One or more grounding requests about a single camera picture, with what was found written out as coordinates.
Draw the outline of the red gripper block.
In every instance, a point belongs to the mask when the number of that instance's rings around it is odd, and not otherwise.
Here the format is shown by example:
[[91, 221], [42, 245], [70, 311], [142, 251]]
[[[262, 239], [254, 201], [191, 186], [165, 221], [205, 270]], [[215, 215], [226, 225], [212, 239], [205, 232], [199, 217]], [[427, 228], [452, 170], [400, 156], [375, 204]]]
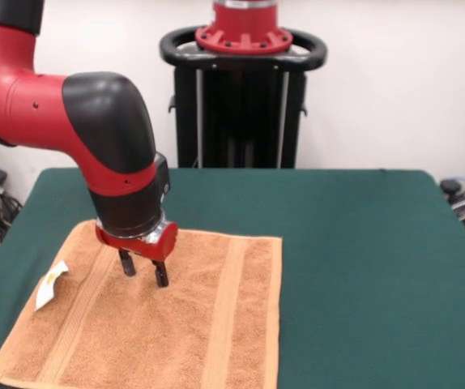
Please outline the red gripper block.
[[169, 286], [169, 277], [164, 261], [173, 252], [176, 244], [178, 226], [176, 223], [162, 220], [149, 234], [140, 237], [121, 238], [107, 233], [100, 220], [96, 220], [96, 237], [107, 246], [118, 249], [123, 272], [132, 277], [136, 274], [134, 260], [130, 252], [152, 260], [155, 267], [156, 283], [160, 288]]

